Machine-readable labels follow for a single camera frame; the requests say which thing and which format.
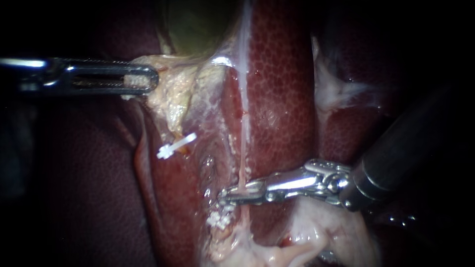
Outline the right arm instrument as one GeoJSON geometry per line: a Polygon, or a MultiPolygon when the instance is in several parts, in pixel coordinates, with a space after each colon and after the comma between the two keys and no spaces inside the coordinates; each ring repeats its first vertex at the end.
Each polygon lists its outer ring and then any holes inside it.
{"type": "Polygon", "coordinates": [[[351,167],[347,165],[311,159],[298,169],[267,178],[264,200],[282,202],[303,196],[341,206],[339,194],[349,183],[350,171],[351,167]]]}

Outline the left arm instrument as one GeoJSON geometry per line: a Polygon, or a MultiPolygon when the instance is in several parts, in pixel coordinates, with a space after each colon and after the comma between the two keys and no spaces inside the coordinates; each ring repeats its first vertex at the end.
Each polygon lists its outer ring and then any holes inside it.
{"type": "Polygon", "coordinates": [[[13,93],[69,93],[69,60],[65,58],[3,57],[0,70],[13,93]]]}

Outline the right arm instrument jaw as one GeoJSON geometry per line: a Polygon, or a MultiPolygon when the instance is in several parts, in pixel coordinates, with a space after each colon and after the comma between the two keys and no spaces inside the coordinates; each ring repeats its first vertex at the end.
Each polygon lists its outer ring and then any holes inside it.
{"type": "Polygon", "coordinates": [[[221,205],[262,205],[266,203],[275,202],[275,198],[269,198],[266,193],[254,192],[254,193],[226,193],[221,192],[217,196],[218,202],[221,205]]]}
{"type": "Polygon", "coordinates": [[[246,184],[236,184],[222,190],[222,196],[228,197],[235,194],[258,194],[264,190],[264,179],[255,179],[248,181],[246,184]]]}

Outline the left arm instrument jaw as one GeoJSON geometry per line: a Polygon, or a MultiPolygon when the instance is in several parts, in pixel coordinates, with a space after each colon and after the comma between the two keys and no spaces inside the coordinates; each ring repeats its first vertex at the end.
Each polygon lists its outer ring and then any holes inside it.
{"type": "Polygon", "coordinates": [[[62,95],[144,95],[159,84],[148,65],[123,61],[65,59],[62,95]]]}

